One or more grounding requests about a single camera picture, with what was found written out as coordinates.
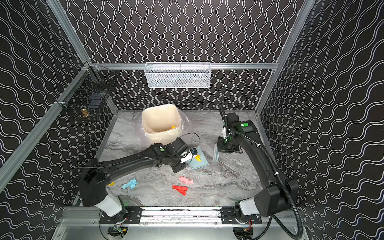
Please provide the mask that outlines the teal hand brush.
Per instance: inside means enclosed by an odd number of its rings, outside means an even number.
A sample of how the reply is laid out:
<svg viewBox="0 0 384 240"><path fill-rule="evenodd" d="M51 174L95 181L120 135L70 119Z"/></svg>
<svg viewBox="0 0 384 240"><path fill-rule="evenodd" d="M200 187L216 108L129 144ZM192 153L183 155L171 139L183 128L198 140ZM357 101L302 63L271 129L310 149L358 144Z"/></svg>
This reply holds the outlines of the teal hand brush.
<svg viewBox="0 0 384 240"><path fill-rule="evenodd" d="M214 152L213 152L213 162L217 162L219 160L219 148L218 148L218 144L216 143L214 145Z"/></svg>

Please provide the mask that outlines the teal dustpan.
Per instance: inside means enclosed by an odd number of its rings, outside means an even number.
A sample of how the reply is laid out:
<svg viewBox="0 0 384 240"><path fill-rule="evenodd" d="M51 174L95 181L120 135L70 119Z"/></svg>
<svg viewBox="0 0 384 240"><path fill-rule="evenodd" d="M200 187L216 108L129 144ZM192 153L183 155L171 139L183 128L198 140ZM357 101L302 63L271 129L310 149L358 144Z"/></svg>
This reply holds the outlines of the teal dustpan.
<svg viewBox="0 0 384 240"><path fill-rule="evenodd" d="M201 150L201 147L197 147L196 150L197 150L197 155L194 156L190 161L190 163L188 164L188 166L193 170L197 170L209 165L209 162L205 157L203 151Z"/></svg>

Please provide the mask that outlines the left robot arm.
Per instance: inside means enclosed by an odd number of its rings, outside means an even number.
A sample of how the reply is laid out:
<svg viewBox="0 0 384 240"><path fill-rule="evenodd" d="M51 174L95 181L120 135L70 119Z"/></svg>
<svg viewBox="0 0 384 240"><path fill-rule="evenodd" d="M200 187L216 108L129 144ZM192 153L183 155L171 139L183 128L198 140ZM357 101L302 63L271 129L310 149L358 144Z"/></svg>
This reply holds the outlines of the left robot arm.
<svg viewBox="0 0 384 240"><path fill-rule="evenodd" d="M113 181L146 168L170 166L174 173L185 168L182 159L186 158L191 147L181 138L172 143L152 144L142 152L112 161L89 161L81 167L78 180L80 196L84 207L97 207L109 217L124 212L122 201L107 191Z"/></svg>

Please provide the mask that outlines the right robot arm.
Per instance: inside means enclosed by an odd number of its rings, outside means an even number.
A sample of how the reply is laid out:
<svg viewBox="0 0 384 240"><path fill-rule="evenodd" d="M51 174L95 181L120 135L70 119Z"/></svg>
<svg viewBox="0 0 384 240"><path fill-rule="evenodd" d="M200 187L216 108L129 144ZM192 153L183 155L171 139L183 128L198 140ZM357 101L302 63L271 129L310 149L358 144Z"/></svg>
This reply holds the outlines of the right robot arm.
<svg viewBox="0 0 384 240"><path fill-rule="evenodd" d="M251 215L269 217L286 210L293 210L296 218L300 213L296 205L299 185L289 180L261 141L255 124L240 121L235 113L226 113L222 106L219 112L223 120L223 135L218 137L217 152L246 153L260 178L263 190L254 197L239 201L236 206L241 218Z"/></svg>

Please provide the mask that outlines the pink paper scrap centre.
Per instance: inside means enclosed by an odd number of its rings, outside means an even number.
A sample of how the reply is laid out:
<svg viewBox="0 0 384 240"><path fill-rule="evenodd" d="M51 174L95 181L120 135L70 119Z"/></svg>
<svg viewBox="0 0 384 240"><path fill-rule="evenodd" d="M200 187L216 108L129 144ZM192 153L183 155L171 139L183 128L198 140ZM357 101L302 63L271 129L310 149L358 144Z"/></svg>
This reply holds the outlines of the pink paper scrap centre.
<svg viewBox="0 0 384 240"><path fill-rule="evenodd" d="M183 184L186 184L186 185L193 185L194 184L194 180L193 179L188 179L184 176L180 176L178 177L179 181Z"/></svg>

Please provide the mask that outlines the yellow paper scrap flat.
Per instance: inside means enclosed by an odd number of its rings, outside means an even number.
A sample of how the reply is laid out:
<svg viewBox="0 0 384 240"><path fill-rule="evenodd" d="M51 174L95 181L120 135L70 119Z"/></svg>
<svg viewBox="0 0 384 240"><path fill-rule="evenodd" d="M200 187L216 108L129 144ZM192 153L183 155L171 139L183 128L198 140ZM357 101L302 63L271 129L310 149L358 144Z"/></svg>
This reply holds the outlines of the yellow paper scrap flat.
<svg viewBox="0 0 384 240"><path fill-rule="evenodd" d="M200 156L200 155L196 155L196 156L195 156L195 159L196 159L198 162L201 162L201 161L202 161L202 159L201 159L201 156Z"/></svg>

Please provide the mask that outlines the red paper scrap near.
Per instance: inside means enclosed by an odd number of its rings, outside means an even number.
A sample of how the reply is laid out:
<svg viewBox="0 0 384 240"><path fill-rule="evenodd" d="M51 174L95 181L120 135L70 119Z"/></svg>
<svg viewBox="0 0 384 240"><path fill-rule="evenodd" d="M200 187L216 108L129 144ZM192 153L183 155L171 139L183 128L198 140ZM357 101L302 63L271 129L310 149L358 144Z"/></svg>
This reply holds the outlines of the red paper scrap near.
<svg viewBox="0 0 384 240"><path fill-rule="evenodd" d="M186 187L186 186L172 185L172 189L178 191L183 196L185 196L187 194L187 191L188 191L188 187Z"/></svg>

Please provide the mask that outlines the clear plastic bin liner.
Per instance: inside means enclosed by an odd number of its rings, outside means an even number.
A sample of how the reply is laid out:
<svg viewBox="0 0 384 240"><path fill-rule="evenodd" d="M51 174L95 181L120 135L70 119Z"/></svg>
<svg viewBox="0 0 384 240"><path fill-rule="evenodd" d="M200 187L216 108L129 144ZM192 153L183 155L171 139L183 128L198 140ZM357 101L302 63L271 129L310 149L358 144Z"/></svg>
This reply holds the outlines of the clear plastic bin liner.
<svg viewBox="0 0 384 240"><path fill-rule="evenodd" d="M192 127L192 123L191 123L190 118L184 112L182 112L180 109L179 109L179 113L180 113L180 115L182 117L182 121L183 121L183 131L181 134L181 136L182 136L184 134L191 132L193 127ZM136 134L136 137L139 140L139 142L142 144L142 146L148 147L151 145L146 140L146 138L144 136L144 130L143 130L143 126L142 126L142 114L138 118L138 122L135 126L135 134Z"/></svg>

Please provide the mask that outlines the cream plastic waste bin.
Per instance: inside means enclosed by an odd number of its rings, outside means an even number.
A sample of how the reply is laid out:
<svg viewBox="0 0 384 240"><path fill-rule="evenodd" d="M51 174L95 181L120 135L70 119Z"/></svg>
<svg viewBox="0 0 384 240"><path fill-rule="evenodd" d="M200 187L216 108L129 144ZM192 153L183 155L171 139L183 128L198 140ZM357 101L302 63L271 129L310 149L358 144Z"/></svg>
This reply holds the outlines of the cream plastic waste bin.
<svg viewBox="0 0 384 240"><path fill-rule="evenodd" d="M179 109L172 104L166 104L145 109L142 112L144 136L150 144L167 145L183 131L183 121Z"/></svg>

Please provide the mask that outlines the blue paper scrap near left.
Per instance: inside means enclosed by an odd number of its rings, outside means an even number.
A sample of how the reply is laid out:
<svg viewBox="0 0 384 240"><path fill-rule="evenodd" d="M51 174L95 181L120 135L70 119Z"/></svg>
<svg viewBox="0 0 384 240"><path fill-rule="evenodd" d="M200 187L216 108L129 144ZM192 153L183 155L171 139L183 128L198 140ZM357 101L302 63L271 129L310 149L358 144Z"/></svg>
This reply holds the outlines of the blue paper scrap near left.
<svg viewBox="0 0 384 240"><path fill-rule="evenodd" d="M136 185L138 184L136 178L133 178L131 180L129 180L126 184L122 185L122 189L126 190L126 189L134 189L136 187Z"/></svg>

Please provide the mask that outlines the brass object in basket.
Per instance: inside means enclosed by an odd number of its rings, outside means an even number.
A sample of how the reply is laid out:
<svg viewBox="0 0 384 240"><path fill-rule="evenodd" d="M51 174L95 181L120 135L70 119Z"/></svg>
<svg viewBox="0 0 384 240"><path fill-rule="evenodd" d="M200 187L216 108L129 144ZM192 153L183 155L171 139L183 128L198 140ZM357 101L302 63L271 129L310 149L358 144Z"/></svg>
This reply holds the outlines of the brass object in basket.
<svg viewBox="0 0 384 240"><path fill-rule="evenodd" d="M88 118L90 116L88 109L81 109L83 118Z"/></svg>

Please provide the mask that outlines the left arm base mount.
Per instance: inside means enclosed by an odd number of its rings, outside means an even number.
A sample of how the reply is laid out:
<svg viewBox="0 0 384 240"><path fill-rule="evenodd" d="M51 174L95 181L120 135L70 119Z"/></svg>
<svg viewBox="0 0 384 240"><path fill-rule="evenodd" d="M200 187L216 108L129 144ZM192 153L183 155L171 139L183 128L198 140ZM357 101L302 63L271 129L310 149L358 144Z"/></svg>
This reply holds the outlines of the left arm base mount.
<svg viewBox="0 0 384 240"><path fill-rule="evenodd" d="M101 212L99 219L100 224L139 224L141 220L143 209L140 207L126 207L113 217L109 217L106 213Z"/></svg>

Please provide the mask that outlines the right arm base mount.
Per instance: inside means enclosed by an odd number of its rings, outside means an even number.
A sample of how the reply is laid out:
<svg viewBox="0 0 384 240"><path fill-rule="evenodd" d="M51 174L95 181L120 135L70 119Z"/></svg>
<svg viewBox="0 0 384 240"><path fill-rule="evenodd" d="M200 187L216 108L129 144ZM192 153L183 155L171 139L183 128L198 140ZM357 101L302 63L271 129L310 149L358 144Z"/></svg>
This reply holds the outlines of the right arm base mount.
<svg viewBox="0 0 384 240"><path fill-rule="evenodd" d="M218 217L221 219L223 225L261 225L262 219L258 215L244 215L240 208L234 207L222 207L218 213Z"/></svg>

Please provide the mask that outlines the aluminium front rail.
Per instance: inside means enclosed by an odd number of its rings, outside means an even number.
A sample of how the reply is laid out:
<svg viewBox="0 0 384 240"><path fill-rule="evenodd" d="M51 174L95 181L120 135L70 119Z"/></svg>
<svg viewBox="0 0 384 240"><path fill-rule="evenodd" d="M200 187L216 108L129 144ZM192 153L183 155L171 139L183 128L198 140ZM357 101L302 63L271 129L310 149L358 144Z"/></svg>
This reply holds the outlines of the aluminium front rail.
<svg viewBox="0 0 384 240"><path fill-rule="evenodd" d="M129 207L121 223L96 207L67 207L60 223L69 227L248 227L235 219L232 207Z"/></svg>

